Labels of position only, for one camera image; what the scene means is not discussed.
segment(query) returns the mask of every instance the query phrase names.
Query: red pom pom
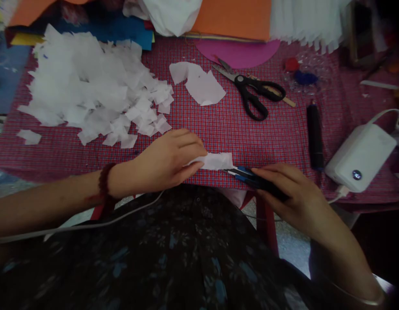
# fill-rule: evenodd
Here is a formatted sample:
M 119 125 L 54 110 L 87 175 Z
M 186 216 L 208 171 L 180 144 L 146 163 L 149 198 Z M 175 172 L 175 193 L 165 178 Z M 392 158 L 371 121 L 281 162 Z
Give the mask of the red pom pom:
M 286 71 L 297 71 L 300 68 L 300 64 L 296 58 L 289 58 L 286 60 Z

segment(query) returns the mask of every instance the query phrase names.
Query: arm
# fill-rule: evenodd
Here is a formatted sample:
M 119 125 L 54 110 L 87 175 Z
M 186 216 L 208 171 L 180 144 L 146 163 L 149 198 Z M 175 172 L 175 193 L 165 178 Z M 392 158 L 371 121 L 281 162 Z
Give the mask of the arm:
M 187 129 L 168 132 L 132 161 L 112 168 L 109 193 L 123 198 L 174 187 L 203 166 L 194 162 L 207 155 L 201 139 Z M 0 237 L 59 226 L 72 215 L 101 203 L 100 171 L 70 177 L 0 199 Z
M 315 241 L 312 254 L 316 252 L 313 256 L 316 257 L 317 273 L 312 274 L 312 278 L 321 278 L 327 293 L 349 309 L 370 308 L 358 299 L 382 302 L 383 292 L 359 243 L 320 189 L 299 169 L 287 164 L 254 168 L 253 172 L 272 181 L 291 197 L 282 203 L 269 193 L 258 190 L 283 220 Z

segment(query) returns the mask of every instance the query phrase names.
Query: black floral dress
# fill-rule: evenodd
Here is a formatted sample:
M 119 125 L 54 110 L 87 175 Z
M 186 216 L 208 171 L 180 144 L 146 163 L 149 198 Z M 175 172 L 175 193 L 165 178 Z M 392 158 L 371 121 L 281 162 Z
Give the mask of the black floral dress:
M 156 197 L 143 195 L 106 220 Z M 9 260 L 0 269 L 0 309 L 331 306 L 223 195 L 181 185 L 113 225 L 55 234 Z

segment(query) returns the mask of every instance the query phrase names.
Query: scissors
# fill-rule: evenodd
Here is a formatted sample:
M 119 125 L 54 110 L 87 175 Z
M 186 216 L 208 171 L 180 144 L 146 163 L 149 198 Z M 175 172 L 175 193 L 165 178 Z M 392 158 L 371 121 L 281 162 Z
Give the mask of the scissors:
M 262 95 L 262 96 L 264 96 L 264 97 L 266 97 L 266 98 L 268 98 L 268 99 L 270 99 L 271 101 L 274 101 L 274 102 L 281 101 L 281 100 L 283 100 L 285 98 L 286 91 L 279 84 L 274 83 L 274 82 L 270 82 L 270 81 L 253 80 L 253 79 L 251 79 L 249 77 L 245 77 L 244 75 L 235 73 L 233 71 L 233 69 L 225 61 L 223 61 L 223 60 L 221 60 L 219 58 L 218 58 L 218 61 L 223 65 L 225 70 L 220 68 L 220 67 L 217 67 L 216 65 L 212 65 L 212 66 L 214 67 L 215 70 L 217 70 L 222 75 L 224 75 L 225 77 L 227 77 L 228 79 L 230 79 L 231 81 L 234 82 L 234 85 L 237 87 L 238 91 L 241 94 L 241 97 L 243 98 L 244 108 L 245 108 L 247 114 L 252 119 L 254 119 L 256 121 L 265 120 L 267 118 L 267 116 L 268 116 L 268 110 L 267 110 L 267 108 L 264 105 L 262 105 L 262 103 L 260 102 L 260 100 L 258 99 L 257 96 L 251 94 L 247 90 L 247 86 L 251 86 L 252 88 L 254 88 L 256 90 L 256 92 L 259 95 Z M 264 86 L 271 86 L 272 88 L 277 89 L 281 93 L 281 96 L 278 96 L 275 93 L 265 89 Z M 249 102 L 261 114 L 260 117 L 255 116 L 251 112 L 250 106 L 249 106 Z
M 280 200 L 281 202 L 285 202 L 290 197 L 284 194 L 277 186 L 275 186 L 272 182 L 267 181 L 258 175 L 254 174 L 250 169 L 238 166 L 232 169 L 224 169 L 225 172 L 235 176 L 237 180 L 244 182 L 248 186 L 254 189 L 262 189 L 266 192 L 272 194 L 275 198 Z

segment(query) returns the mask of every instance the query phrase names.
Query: white power adapter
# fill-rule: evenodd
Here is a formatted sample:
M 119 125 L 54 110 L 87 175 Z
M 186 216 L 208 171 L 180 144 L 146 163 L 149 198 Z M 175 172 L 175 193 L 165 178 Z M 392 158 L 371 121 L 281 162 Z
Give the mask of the white power adapter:
M 373 124 L 389 111 L 399 114 L 398 109 L 385 110 L 366 125 L 356 127 L 325 168 L 330 178 L 351 192 L 363 192 L 396 147 L 395 139 Z

